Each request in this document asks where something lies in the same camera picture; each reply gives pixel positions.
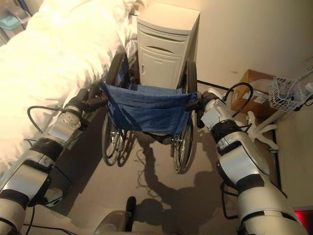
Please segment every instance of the blue denim seat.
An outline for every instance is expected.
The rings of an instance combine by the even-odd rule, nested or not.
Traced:
[[[102,85],[108,96],[108,112],[115,127],[167,135],[179,135],[191,112],[187,104],[196,101],[197,93],[183,94],[182,89],[130,84],[128,89]]]

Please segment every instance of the wheelchair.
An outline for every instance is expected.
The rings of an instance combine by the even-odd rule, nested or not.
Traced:
[[[192,111],[185,107],[198,98],[195,62],[187,60],[177,89],[143,86],[130,78],[126,53],[118,52],[100,89],[108,100],[102,128],[102,156],[106,165],[118,162],[122,166],[130,154],[123,157],[127,143],[134,131],[141,131],[162,144],[170,143],[175,172],[186,172],[193,122]]]

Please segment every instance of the beige wall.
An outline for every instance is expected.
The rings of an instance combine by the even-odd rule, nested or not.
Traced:
[[[313,55],[311,0],[156,0],[201,11],[199,80],[230,87],[247,69],[294,78]]]

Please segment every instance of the wheelchair armrest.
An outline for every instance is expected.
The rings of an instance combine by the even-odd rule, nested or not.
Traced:
[[[118,75],[122,69],[123,62],[125,60],[128,61],[128,58],[127,58],[125,51],[117,52],[115,54],[115,56],[112,60],[111,66],[109,68],[109,71],[108,71],[108,76],[107,76],[107,79],[105,81],[106,84],[112,85],[112,86],[117,86],[117,87],[120,86],[120,84],[117,84],[117,78],[118,78]],[[127,81],[130,80],[129,73],[126,74],[126,77],[124,79],[126,79]]]

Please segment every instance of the red light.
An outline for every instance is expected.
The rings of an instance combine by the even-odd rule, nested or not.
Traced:
[[[313,211],[295,211],[295,214],[309,234],[313,234]]]

